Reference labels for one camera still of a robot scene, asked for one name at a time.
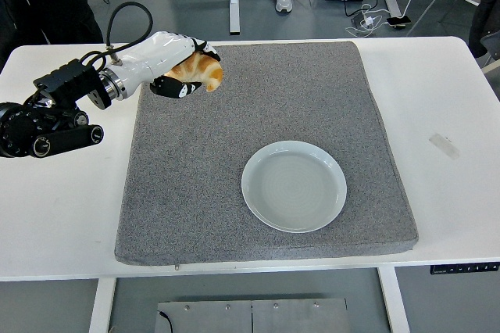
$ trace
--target metal plate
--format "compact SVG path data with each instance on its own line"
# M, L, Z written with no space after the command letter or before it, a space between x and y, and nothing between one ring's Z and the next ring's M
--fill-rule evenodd
M155 333L349 333L345 299L159 303Z
M349 333L345 299L252 302L253 333Z
M159 303L175 333L252 333L252 301ZM155 333L170 333L169 321L157 314Z

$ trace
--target person's leg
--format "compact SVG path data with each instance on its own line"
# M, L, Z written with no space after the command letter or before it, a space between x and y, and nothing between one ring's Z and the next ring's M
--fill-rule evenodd
M0 71L21 45L47 44L26 0L0 0Z
M102 43L102 32L87 0L29 0L51 44Z

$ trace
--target robotic hand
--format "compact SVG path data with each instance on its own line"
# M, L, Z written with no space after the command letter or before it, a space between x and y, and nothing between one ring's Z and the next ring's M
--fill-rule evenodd
M97 54L84 65L83 60L98 53L90 52L35 80L37 91L23 105L0 103L0 156L41 158L98 144L104 131L88 124L78 99L87 95L105 109L113 99L128 98L147 82L157 95L182 98L201 83L181 83L163 74L196 51L220 60L206 41L168 32L157 32L128 48L121 59L114 53L117 50ZM106 55L111 55L112 62L96 70L95 60L105 61Z

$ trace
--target gray felt pad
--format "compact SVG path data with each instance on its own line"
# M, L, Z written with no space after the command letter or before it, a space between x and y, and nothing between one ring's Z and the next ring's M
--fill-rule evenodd
M116 258L128 264L285 260L409 250L415 221L351 42L217 48L224 79L183 99L142 87ZM248 209L241 174L275 141L312 143L344 171L326 227L290 234Z

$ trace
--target croissant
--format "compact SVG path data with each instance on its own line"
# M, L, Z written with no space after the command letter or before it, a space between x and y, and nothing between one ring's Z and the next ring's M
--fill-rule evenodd
M207 92L212 92L222 82L223 71L216 59L201 52L194 52L189 58L166 73L165 76L172 77L183 83L202 83L205 85Z

